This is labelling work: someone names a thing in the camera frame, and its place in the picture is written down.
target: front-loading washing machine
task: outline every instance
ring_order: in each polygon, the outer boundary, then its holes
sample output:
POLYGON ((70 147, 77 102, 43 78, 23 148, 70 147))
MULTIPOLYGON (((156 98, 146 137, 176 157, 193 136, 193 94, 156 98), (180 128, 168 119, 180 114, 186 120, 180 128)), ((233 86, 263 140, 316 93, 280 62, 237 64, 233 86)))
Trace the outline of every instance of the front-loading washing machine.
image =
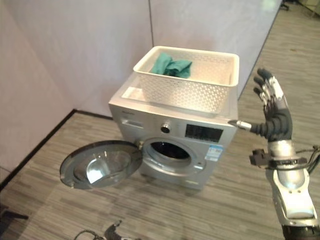
POLYGON ((71 153, 60 167, 61 181, 77 189, 117 184, 142 175, 202 189, 237 128, 237 89, 219 113, 207 113, 144 99, 133 73, 109 101, 124 140, 95 142, 71 153))

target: digital display panel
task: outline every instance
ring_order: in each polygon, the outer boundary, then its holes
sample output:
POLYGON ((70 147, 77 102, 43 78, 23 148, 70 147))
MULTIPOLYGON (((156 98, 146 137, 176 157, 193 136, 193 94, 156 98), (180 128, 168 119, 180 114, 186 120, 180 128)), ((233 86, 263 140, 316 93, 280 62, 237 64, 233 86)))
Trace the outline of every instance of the digital display panel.
POLYGON ((199 139, 218 143, 222 132, 222 129, 187 124, 185 136, 191 139, 199 139))

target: baseboard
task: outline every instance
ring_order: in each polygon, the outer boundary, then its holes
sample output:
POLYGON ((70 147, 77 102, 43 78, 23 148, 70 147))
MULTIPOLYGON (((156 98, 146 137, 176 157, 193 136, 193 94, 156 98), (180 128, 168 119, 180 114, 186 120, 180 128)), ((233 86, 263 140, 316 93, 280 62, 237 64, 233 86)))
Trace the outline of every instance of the baseboard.
POLYGON ((96 118, 101 118, 101 119, 108 119, 108 120, 113 120, 113 118, 111 116, 106 116, 106 115, 101 115, 101 114, 97 114, 97 113, 92 113, 89 111, 83 111, 83 110, 76 110, 77 114, 83 114, 83 115, 88 115, 88 116, 92 116, 92 117, 96 117, 96 118))
POLYGON ((113 120, 110 116, 105 116, 88 111, 73 109, 64 119, 54 127, 54 129, 22 160, 22 162, 0 183, 0 192, 17 175, 17 173, 29 162, 29 160, 47 143, 47 141, 68 121, 75 113, 93 116, 96 118, 113 120))
POLYGON ((49 132, 49 134, 20 162, 20 164, 0 183, 0 192, 17 175, 17 173, 29 162, 29 160, 46 144, 46 142, 77 112, 73 109, 65 118, 49 132))

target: white wall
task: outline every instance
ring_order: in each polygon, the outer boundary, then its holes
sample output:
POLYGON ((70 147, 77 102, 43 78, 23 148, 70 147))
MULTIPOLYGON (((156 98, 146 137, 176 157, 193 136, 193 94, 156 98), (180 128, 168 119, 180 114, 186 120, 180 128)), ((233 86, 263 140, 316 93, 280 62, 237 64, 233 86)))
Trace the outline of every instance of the white wall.
POLYGON ((72 110, 0 5, 0 181, 72 110))
POLYGON ((152 47, 148 0, 4 0, 73 107, 111 116, 108 101, 152 47))
POLYGON ((152 47, 148 0, 0 0, 0 181, 72 110, 108 101, 152 47))
POLYGON ((154 45, 238 54, 240 94, 281 1, 151 0, 154 45))

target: silver robotic arm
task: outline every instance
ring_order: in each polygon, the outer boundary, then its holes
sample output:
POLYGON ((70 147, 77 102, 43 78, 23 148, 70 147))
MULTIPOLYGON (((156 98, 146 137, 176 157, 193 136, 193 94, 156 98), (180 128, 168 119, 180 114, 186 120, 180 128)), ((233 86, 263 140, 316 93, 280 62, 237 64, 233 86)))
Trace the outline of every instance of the silver robotic arm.
MULTIPOLYGON (((292 143, 292 118, 286 97, 278 80, 267 70, 259 69, 259 85, 254 92, 263 101, 265 123, 256 124, 239 120, 229 123, 261 135, 268 140, 268 153, 256 149, 250 156, 255 166, 264 166, 269 180, 275 210, 286 240, 320 240, 318 216, 308 192, 310 172, 319 162, 320 155, 309 162, 296 154, 292 143)), ((314 146, 314 157, 320 147, 314 146)))

